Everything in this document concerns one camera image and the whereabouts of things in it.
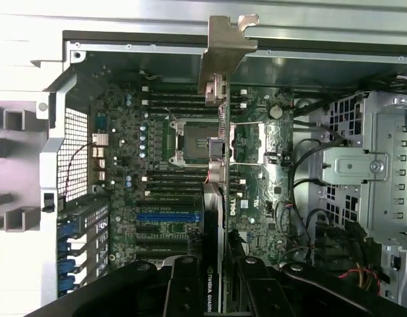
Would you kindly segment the metal disk bay cage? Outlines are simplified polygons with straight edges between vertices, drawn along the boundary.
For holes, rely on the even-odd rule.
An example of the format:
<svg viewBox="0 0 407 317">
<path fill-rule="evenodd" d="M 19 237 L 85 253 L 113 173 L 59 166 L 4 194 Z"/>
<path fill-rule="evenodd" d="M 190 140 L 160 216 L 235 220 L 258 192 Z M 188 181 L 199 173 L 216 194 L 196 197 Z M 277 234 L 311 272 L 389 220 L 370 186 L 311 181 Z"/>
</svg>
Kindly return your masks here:
<svg viewBox="0 0 407 317">
<path fill-rule="evenodd" d="M 386 251 L 407 252 L 407 96 L 359 92 L 333 102 L 322 121 L 348 140 L 323 153 L 326 210 Z"/>
</svg>

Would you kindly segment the metal socket cover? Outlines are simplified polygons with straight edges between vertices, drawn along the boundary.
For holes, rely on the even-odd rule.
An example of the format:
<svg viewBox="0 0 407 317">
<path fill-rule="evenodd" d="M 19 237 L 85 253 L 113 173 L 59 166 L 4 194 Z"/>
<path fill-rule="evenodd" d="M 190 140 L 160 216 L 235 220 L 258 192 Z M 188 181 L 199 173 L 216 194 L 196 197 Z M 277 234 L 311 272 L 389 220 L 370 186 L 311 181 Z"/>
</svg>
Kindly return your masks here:
<svg viewBox="0 0 407 317">
<path fill-rule="evenodd" d="M 249 133 L 246 137 L 244 145 L 237 144 L 236 133 L 242 127 L 248 128 Z M 233 151 L 230 162 L 236 165 L 259 166 L 265 162 L 266 153 L 266 131 L 265 123 L 262 121 L 256 122 L 233 122 L 230 124 L 230 149 Z M 247 156 L 247 161 L 237 159 L 237 151 L 243 149 Z"/>
</svg>

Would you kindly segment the green motherboard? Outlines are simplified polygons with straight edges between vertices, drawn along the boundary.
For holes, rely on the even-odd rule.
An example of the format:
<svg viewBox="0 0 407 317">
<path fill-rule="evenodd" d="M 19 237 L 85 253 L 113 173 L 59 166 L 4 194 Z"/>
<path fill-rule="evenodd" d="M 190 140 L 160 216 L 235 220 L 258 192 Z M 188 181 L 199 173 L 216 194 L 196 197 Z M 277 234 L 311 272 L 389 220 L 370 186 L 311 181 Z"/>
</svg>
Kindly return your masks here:
<svg viewBox="0 0 407 317">
<path fill-rule="evenodd" d="M 290 100 L 263 87 L 232 89 L 231 123 L 265 123 L 265 162 L 230 162 L 228 228 L 237 230 L 247 254 L 275 263 L 284 253 L 292 148 L 292 110 L 279 120 L 268 117 L 273 105 Z M 171 121 L 215 118 L 194 85 L 131 83 L 110 85 L 91 105 L 96 187 L 110 206 L 109 263 L 119 269 L 135 260 L 161 267 L 170 256 L 188 253 L 188 232 L 203 234 L 205 168 L 181 168 L 168 162 L 174 132 Z M 138 213 L 198 213 L 198 223 L 137 221 Z"/>
</svg>

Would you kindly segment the CPU socket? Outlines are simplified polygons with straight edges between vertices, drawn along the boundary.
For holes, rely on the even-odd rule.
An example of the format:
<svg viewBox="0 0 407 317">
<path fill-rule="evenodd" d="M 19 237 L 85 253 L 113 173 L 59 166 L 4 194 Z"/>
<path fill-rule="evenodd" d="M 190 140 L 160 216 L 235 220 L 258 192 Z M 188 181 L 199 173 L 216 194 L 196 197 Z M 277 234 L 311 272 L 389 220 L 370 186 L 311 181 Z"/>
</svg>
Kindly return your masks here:
<svg viewBox="0 0 407 317">
<path fill-rule="evenodd" d="M 169 128 L 174 132 L 170 147 L 173 154 L 168 162 L 181 168 L 205 168 L 209 153 L 206 142 L 218 137 L 218 120 L 215 118 L 180 118 L 171 121 Z"/>
</svg>

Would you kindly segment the black open PC case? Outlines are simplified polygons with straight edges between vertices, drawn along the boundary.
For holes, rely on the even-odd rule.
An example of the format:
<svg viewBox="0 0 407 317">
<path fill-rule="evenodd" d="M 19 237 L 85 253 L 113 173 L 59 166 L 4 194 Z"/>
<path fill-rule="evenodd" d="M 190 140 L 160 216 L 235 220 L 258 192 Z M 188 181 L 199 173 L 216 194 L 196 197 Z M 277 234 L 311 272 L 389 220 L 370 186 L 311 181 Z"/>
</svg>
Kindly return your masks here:
<svg viewBox="0 0 407 317">
<path fill-rule="evenodd" d="M 126 83 L 194 85 L 204 97 L 198 87 L 208 37 L 108 34 L 87 39 L 74 32 L 69 36 L 64 70 L 47 90 L 49 139 L 40 155 L 41 228 L 46 234 L 43 306 L 117 270 L 109 263 L 109 199 L 92 177 L 91 105 L 110 85 Z M 328 184 L 321 178 L 323 153 L 348 146 L 347 139 L 322 121 L 330 105 L 359 92 L 407 96 L 407 52 L 366 44 L 352 44 L 349 52 L 315 52 L 296 46 L 277 51 L 274 40 L 256 41 L 257 50 L 243 58 L 230 78 L 230 101 L 237 87 L 263 87 L 290 100 L 288 106 L 281 106 L 284 112 L 292 110 L 289 201 L 281 211 L 288 230 L 284 253 L 275 263 L 244 251 L 245 255 L 260 258 L 276 270 L 291 262 L 316 267 L 402 306 L 407 316 L 407 252 L 386 251 L 357 222 L 336 224 L 325 208 Z M 204 317 L 250 315 L 228 304 L 231 231 L 228 228 L 226 233 L 226 311 L 221 314 L 205 311 L 202 241 Z"/>
</svg>

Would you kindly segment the blue expansion slot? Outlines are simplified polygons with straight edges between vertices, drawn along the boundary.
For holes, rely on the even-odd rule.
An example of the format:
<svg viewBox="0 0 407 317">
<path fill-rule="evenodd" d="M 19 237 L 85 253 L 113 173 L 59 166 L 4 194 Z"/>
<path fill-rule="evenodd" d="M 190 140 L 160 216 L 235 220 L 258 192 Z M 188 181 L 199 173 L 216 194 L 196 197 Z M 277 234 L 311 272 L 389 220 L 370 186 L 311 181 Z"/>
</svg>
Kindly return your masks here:
<svg viewBox="0 0 407 317">
<path fill-rule="evenodd" d="M 138 213 L 136 220 L 143 222 L 198 223 L 201 216 L 198 213 Z"/>
</svg>

